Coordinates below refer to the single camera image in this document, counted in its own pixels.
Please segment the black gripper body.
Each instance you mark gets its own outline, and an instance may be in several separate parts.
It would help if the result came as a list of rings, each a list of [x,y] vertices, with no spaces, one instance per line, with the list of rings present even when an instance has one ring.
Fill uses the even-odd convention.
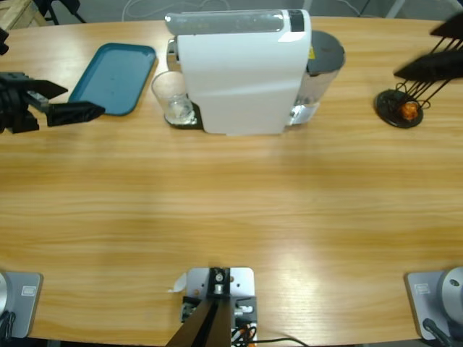
[[[45,97],[38,87],[30,90],[2,87],[1,133],[5,130],[12,134],[39,130],[38,120],[28,111],[28,108],[30,104],[41,108],[41,101],[39,101],[41,98]]]

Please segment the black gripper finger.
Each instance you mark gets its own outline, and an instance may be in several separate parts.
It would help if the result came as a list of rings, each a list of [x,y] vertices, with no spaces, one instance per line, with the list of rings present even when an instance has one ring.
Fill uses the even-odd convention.
[[[55,98],[68,91],[67,88],[48,80],[35,80],[23,72],[2,72],[1,85],[20,92],[34,92],[45,98]]]
[[[462,78],[462,51],[439,51],[416,58],[394,72],[404,80],[453,80]]]
[[[46,112],[47,126],[85,123],[97,119],[105,112],[104,107],[87,101],[51,104]]]
[[[442,38],[463,38],[463,13],[457,13],[430,31],[431,35]]]

